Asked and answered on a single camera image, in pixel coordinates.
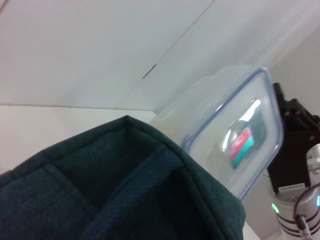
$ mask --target metal cylinder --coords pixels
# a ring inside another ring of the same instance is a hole
[[[313,146],[306,153],[308,169],[315,175],[320,172],[320,143]]]
[[[294,220],[294,206],[298,196],[305,190],[306,188],[291,188],[274,196],[276,219],[286,240],[301,239],[300,231]],[[300,201],[297,208],[297,214],[304,215],[310,229],[311,239],[314,240],[320,239],[319,201],[318,190],[315,189]]]

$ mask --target transparent plastic container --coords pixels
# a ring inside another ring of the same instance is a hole
[[[247,65],[198,80],[150,124],[241,200],[283,140],[270,76]]]

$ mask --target dark green fabric bag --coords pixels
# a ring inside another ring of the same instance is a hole
[[[0,176],[1,240],[240,240],[244,220],[224,186],[129,116]]]

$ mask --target cable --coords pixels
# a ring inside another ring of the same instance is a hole
[[[299,215],[297,214],[297,208],[298,205],[300,203],[300,201],[310,192],[312,192],[313,190],[315,190],[316,188],[320,187],[320,182],[317,183],[316,185],[313,185],[311,187],[309,187],[307,190],[305,190],[296,200],[295,204],[294,204],[294,208],[293,208],[293,219],[295,220],[295,222],[298,221]]]
[[[297,227],[300,230],[300,235],[302,239],[311,239],[311,233],[310,233],[310,228],[308,227],[308,224],[306,222],[306,218],[304,215],[298,215],[296,219],[296,224]]]

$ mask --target white ceiling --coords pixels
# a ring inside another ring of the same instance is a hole
[[[0,105],[155,110],[225,65],[272,66],[320,24],[320,1],[212,2],[8,0]]]
[[[213,0],[9,0],[0,104],[112,108]]]

